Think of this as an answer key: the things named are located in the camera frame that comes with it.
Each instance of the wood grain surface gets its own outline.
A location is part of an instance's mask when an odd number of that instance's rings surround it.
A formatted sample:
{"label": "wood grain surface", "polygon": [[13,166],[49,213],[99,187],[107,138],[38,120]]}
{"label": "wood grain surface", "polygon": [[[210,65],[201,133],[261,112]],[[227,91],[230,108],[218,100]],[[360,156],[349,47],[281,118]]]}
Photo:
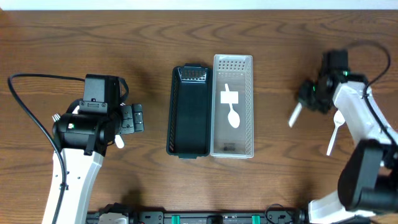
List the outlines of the wood grain surface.
{"label": "wood grain surface", "polygon": [[[294,94],[316,78],[322,52],[355,40],[377,40],[392,54],[388,75],[373,86],[398,127],[396,11],[52,11],[0,13],[0,223],[41,223],[50,190],[53,149],[12,98],[13,73],[84,78],[124,77],[128,103],[142,103],[145,131],[108,148],[90,210],[121,202],[167,211],[305,207],[334,191],[353,151],[346,126],[331,157],[333,113],[303,110],[287,120]],[[165,151],[172,69],[212,66],[214,54],[248,54],[254,64],[254,158],[183,160]],[[385,66],[372,47],[350,52],[350,67],[374,78]],[[17,92],[51,130],[54,113],[83,95],[80,82],[19,78]],[[397,223],[398,217],[377,218]]]}

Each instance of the plastic spoon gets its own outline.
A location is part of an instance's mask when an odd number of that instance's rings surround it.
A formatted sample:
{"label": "plastic spoon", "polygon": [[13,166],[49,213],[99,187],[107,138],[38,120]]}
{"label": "plastic spoon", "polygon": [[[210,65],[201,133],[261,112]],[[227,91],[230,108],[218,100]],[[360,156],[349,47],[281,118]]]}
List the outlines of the plastic spoon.
{"label": "plastic spoon", "polygon": [[[229,92],[229,88],[228,88],[228,84],[225,83],[225,91]],[[228,113],[228,121],[229,124],[233,127],[233,128],[238,128],[239,124],[241,122],[241,119],[239,118],[238,113],[234,110],[234,108],[232,107],[232,103],[229,102],[229,108],[230,111]]]}
{"label": "plastic spoon", "polygon": [[336,111],[335,117],[333,118],[333,120],[335,122],[335,130],[333,131],[333,134],[331,135],[328,151],[326,153],[326,155],[328,155],[328,156],[330,156],[331,150],[333,149],[333,145],[335,143],[338,128],[346,122],[346,120],[344,119],[343,114],[341,114],[340,110]]}

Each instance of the black plastic bin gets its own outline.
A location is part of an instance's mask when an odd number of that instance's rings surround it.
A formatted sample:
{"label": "black plastic bin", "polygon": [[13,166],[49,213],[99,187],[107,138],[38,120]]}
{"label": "black plastic bin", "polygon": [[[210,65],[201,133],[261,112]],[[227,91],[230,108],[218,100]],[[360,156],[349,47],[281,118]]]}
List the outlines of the black plastic bin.
{"label": "black plastic bin", "polygon": [[167,153],[184,159],[210,153],[212,93],[211,69],[200,64],[173,69]]}

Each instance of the black cable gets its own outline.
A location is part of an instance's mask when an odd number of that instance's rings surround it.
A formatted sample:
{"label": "black cable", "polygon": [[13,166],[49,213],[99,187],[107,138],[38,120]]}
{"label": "black cable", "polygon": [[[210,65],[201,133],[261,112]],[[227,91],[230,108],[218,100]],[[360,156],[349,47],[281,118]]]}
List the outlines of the black cable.
{"label": "black cable", "polygon": [[273,203],[272,205],[268,206],[268,208],[267,208],[266,211],[264,212],[267,221],[269,221],[271,224],[277,224],[277,223],[274,223],[273,221],[271,221],[271,220],[268,218],[268,210],[269,210],[270,208],[272,208],[272,207],[275,207],[275,206],[279,206],[279,207],[283,208],[283,209],[284,209],[284,212],[286,212],[288,215],[290,215],[290,217],[291,217],[292,220],[293,220],[294,215],[291,214],[288,210],[286,210],[286,208],[283,207],[283,205],[278,204],[278,203]]}
{"label": "black cable", "polygon": [[381,50],[387,57],[387,65],[385,67],[385,69],[376,77],[374,78],[372,81],[370,81],[367,85],[365,85],[364,89],[363,89],[363,95],[362,97],[365,100],[366,105],[369,108],[369,111],[371,112],[371,114],[373,115],[374,119],[376,120],[376,122],[378,123],[378,125],[380,126],[381,130],[384,132],[384,134],[386,134],[386,136],[390,139],[391,144],[393,146],[397,146],[397,143],[395,142],[394,138],[390,135],[390,133],[387,131],[386,126],[382,123],[382,121],[380,120],[379,116],[376,114],[376,112],[374,111],[372,105],[369,102],[368,99],[368,94],[367,94],[367,90],[369,88],[369,86],[371,86],[373,83],[377,82],[381,77],[383,77],[387,71],[390,69],[391,66],[391,55],[390,52],[388,51],[388,49],[381,45],[378,42],[372,41],[372,40],[362,40],[362,41],[357,41],[357,42],[353,42],[351,44],[348,44],[346,47],[344,47],[344,49],[352,49],[354,47],[359,47],[359,46],[364,46],[364,45],[368,45],[368,46],[373,46],[378,48],[379,50]]}
{"label": "black cable", "polygon": [[58,215],[59,215],[59,212],[60,212],[60,208],[61,208],[63,195],[65,193],[65,188],[67,186],[67,172],[66,172],[66,169],[65,169],[65,164],[63,162],[60,150],[57,147],[57,145],[55,144],[55,141],[51,138],[51,135],[49,134],[49,132],[46,130],[46,128],[43,126],[43,124],[33,115],[33,113],[28,109],[28,107],[26,107],[26,105],[22,102],[22,100],[19,98],[18,94],[16,93],[16,91],[15,91],[13,85],[12,85],[12,79],[16,78],[16,77],[59,78],[59,79],[64,79],[64,80],[77,80],[77,81],[83,81],[83,82],[85,80],[82,79],[82,78],[63,77],[63,76],[57,76],[57,75],[31,74],[31,73],[23,73],[23,74],[11,75],[8,78],[8,80],[7,80],[8,88],[10,89],[10,92],[11,92],[12,96],[18,102],[19,106],[21,106],[21,108],[28,114],[28,116],[33,120],[33,122],[40,128],[40,130],[42,130],[44,135],[50,141],[52,147],[54,148],[55,153],[58,156],[58,160],[60,161],[61,171],[62,171],[62,182],[61,182],[61,186],[60,186],[60,195],[58,197],[57,207],[55,208],[55,213],[54,213],[54,217],[53,217],[53,220],[52,220],[52,223],[56,224],[57,219],[58,219]]}

